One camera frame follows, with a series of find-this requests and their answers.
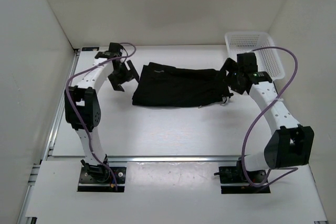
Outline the black shorts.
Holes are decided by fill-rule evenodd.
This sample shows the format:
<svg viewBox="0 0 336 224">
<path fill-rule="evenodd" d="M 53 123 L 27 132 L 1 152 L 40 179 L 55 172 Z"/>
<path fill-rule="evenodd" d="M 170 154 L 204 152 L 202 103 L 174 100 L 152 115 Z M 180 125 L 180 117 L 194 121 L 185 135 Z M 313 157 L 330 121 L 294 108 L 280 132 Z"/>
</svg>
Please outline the black shorts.
<svg viewBox="0 0 336 224">
<path fill-rule="evenodd" d="M 183 69 L 150 62 L 144 65 L 132 104 L 147 107 L 191 108 L 232 97 L 215 69 Z"/>
</svg>

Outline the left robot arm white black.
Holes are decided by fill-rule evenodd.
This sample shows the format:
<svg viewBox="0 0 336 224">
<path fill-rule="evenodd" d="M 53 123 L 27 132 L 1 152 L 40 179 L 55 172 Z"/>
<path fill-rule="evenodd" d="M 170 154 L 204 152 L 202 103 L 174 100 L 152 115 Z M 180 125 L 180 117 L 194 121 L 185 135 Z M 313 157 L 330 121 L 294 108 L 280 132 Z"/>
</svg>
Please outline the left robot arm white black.
<svg viewBox="0 0 336 224">
<path fill-rule="evenodd" d="M 133 53 L 128 53 L 126 46 L 134 47 L 131 43 L 112 42 L 108 50 L 97 52 L 92 67 L 71 76 L 64 91 L 65 118 L 80 138 L 85 154 L 81 163 L 98 183 L 118 183 L 98 133 L 101 120 L 98 92 L 105 81 L 111 83 L 113 90 L 123 92 L 124 83 L 140 78 L 129 59 Z"/>
</svg>

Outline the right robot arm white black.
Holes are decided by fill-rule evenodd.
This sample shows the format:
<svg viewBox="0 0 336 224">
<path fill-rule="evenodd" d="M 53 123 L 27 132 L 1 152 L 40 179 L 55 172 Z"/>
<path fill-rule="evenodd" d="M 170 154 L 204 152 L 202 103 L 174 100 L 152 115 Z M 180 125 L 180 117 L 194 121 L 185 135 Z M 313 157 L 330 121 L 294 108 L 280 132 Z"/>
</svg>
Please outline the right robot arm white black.
<svg viewBox="0 0 336 224">
<path fill-rule="evenodd" d="M 261 113 L 254 119 L 243 140 L 236 177 L 254 186 L 265 183 L 253 180 L 255 172 L 305 166 L 309 163 L 314 131 L 295 119 L 281 100 L 281 92 L 274 90 L 271 76 L 259 71 L 254 52 L 238 54 L 237 59 L 227 58 L 219 78 L 239 94 L 247 93 L 258 105 Z M 249 135 L 259 121 L 265 118 L 271 138 L 265 148 L 256 154 L 247 155 L 245 148 Z"/>
</svg>

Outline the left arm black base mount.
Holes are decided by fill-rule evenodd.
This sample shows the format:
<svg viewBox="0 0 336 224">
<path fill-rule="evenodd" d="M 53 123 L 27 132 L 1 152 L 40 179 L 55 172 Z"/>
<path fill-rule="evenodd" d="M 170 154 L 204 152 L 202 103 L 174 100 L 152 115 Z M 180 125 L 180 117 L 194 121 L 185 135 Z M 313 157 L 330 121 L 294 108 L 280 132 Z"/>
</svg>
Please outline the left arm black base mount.
<svg viewBox="0 0 336 224">
<path fill-rule="evenodd" d="M 81 172 L 78 180 L 78 192 L 123 193 L 127 175 L 126 167 L 110 167 L 115 177 L 109 170 L 98 165 L 89 165 L 81 160 Z"/>
</svg>

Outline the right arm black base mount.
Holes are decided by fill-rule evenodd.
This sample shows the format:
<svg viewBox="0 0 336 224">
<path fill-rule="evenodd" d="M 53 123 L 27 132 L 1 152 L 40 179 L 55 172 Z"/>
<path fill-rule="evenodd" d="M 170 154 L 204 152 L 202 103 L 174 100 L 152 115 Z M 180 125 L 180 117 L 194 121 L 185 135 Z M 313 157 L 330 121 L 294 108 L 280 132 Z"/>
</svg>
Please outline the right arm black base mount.
<svg viewBox="0 0 336 224">
<path fill-rule="evenodd" d="M 269 194 L 270 187 L 266 186 L 268 181 L 261 187 L 252 186 L 246 179 L 241 158 L 237 161 L 223 161 L 218 163 L 218 171 L 214 176 L 219 177 L 221 194 Z"/>
</svg>

